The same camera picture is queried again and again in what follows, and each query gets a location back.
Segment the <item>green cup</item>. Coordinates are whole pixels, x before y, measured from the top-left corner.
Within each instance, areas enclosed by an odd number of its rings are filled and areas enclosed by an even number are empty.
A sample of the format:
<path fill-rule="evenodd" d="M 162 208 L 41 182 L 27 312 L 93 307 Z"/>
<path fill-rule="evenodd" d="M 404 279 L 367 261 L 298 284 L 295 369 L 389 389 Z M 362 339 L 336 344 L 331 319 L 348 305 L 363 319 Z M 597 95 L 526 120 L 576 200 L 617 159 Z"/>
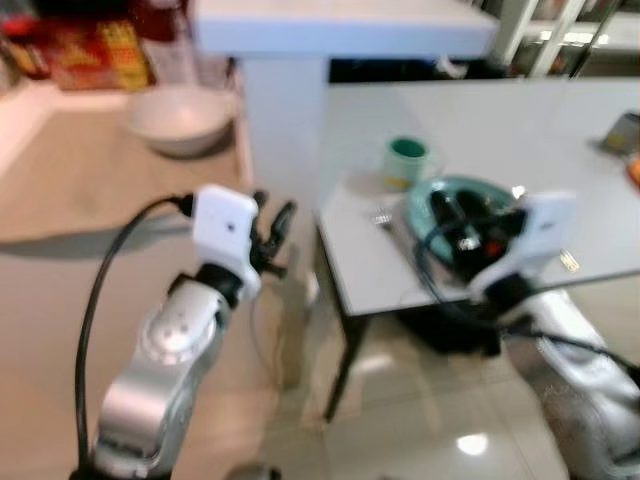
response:
<path fill-rule="evenodd" d="M 416 183 L 422 168 L 428 164 L 430 150 L 420 138 L 397 136 L 387 145 L 381 165 L 381 178 L 390 188 L 407 189 Z"/>

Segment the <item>white shelf frame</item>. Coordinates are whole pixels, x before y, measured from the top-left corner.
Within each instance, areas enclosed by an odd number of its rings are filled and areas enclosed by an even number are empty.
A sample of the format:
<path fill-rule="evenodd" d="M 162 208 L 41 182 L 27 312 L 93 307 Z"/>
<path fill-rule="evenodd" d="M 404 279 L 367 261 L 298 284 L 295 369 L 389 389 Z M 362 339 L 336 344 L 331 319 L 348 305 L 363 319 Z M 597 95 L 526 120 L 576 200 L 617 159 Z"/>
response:
<path fill-rule="evenodd" d="M 515 76 L 640 77 L 640 0 L 471 0 L 498 22 L 490 58 Z"/>

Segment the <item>beige bowl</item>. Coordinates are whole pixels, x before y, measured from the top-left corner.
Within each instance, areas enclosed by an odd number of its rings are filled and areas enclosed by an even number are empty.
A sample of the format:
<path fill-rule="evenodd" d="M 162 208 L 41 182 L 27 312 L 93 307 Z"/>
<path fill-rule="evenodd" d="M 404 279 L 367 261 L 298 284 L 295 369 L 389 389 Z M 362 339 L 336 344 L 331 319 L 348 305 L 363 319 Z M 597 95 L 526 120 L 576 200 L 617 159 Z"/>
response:
<path fill-rule="evenodd" d="M 157 154 L 196 157 L 223 141 L 237 113 L 237 102 L 227 92 L 164 84 L 129 96 L 123 125 Z"/>

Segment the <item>silver fork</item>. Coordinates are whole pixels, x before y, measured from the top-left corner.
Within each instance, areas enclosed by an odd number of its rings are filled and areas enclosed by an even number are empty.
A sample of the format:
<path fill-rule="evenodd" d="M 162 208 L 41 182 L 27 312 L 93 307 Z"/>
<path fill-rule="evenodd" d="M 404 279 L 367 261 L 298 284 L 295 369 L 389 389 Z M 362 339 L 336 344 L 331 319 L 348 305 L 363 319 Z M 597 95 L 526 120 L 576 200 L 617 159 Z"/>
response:
<path fill-rule="evenodd" d="M 403 209 L 399 204 L 380 206 L 370 214 L 371 223 L 384 230 L 393 229 L 402 220 Z"/>

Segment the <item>red and yellow box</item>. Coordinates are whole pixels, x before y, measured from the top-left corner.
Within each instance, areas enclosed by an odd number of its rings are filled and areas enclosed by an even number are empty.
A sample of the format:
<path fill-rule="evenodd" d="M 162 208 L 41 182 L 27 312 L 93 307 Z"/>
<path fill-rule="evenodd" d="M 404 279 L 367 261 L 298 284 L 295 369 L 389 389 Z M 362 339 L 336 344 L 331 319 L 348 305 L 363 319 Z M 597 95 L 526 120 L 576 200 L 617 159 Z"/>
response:
<path fill-rule="evenodd" d="M 50 17 L 42 55 L 64 91 L 145 90 L 152 76 L 132 23 L 115 17 Z"/>

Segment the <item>white counter with pillar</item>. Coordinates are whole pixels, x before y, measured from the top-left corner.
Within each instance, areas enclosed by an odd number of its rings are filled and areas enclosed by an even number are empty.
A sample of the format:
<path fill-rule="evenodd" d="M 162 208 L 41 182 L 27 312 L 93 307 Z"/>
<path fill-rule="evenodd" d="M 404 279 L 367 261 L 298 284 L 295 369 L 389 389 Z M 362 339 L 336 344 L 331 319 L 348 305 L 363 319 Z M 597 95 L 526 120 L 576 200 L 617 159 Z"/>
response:
<path fill-rule="evenodd" d="M 330 61 L 477 58 L 489 50 L 497 22 L 463 0 L 192 0 L 191 15 L 197 45 L 237 61 L 239 142 L 253 186 L 274 204 L 297 202 L 282 251 L 287 276 L 266 285 L 251 328 L 270 383 L 292 390 L 305 370 Z"/>

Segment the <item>grey metal cup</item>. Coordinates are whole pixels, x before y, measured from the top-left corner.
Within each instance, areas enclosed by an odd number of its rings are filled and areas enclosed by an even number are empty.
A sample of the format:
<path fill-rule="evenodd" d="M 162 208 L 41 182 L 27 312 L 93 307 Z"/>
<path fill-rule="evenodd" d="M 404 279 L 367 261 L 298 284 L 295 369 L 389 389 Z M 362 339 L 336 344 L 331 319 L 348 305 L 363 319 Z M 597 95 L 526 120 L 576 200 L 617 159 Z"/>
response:
<path fill-rule="evenodd" d="M 596 147 L 605 154 L 634 155 L 640 146 L 640 114 L 627 111 L 618 116 L 612 127 L 600 138 Z"/>

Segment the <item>grey table with black legs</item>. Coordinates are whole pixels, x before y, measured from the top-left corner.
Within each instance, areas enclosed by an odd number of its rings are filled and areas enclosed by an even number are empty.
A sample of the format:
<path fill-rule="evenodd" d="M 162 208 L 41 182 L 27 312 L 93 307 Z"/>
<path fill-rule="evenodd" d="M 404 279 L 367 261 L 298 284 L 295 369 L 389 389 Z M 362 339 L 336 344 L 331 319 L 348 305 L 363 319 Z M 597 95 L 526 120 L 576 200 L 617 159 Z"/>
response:
<path fill-rule="evenodd" d="M 410 253 L 370 214 L 397 204 L 381 179 L 392 138 L 426 140 L 449 173 L 531 192 L 579 197 L 567 243 L 580 269 L 556 260 L 547 285 L 607 282 L 639 273 L 640 198 L 625 164 L 596 148 L 618 116 L 640 108 L 635 79 L 340 84 L 330 88 L 321 160 L 337 170 L 317 207 L 324 257 L 346 348 L 324 417 L 334 419 L 372 320 L 429 310 Z"/>

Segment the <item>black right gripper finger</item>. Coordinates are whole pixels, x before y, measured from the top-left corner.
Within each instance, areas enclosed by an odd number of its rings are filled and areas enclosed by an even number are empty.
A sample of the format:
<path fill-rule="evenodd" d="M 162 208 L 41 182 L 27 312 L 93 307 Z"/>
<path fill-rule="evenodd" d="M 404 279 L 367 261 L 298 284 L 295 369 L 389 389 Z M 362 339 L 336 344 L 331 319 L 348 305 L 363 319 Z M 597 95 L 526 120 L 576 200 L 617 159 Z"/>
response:
<path fill-rule="evenodd" d="M 438 191 L 430 193 L 429 206 L 433 211 L 436 223 L 445 227 L 442 236 L 457 237 L 460 234 L 460 228 L 456 225 L 457 221 L 460 220 L 460 209 L 458 209 L 454 197 L 443 191 L 443 189 L 438 189 Z"/>
<path fill-rule="evenodd" d="M 486 216 L 486 200 L 479 192 L 456 192 L 454 193 L 454 201 L 457 202 L 458 209 L 461 211 L 463 220 L 465 220 L 465 232 L 467 236 L 485 236 L 486 228 L 477 224 L 477 220 Z"/>

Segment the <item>green round plate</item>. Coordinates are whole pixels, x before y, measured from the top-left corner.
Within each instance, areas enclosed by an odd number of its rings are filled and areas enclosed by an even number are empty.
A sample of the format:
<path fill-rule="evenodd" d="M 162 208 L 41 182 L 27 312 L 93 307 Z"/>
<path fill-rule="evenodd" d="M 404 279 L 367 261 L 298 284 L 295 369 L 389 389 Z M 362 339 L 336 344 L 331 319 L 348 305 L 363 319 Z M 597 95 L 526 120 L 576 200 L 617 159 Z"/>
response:
<path fill-rule="evenodd" d="M 516 197 L 511 189 L 470 175 L 440 175 L 416 184 L 404 197 L 404 220 L 412 230 L 411 251 L 415 252 L 421 243 L 425 243 L 436 261 L 444 250 L 439 234 L 445 228 L 436 223 L 429 206 L 429 196 L 438 189 L 443 189 L 453 197 L 456 192 L 479 192 L 485 197 L 488 209 L 513 209 L 516 205 Z"/>

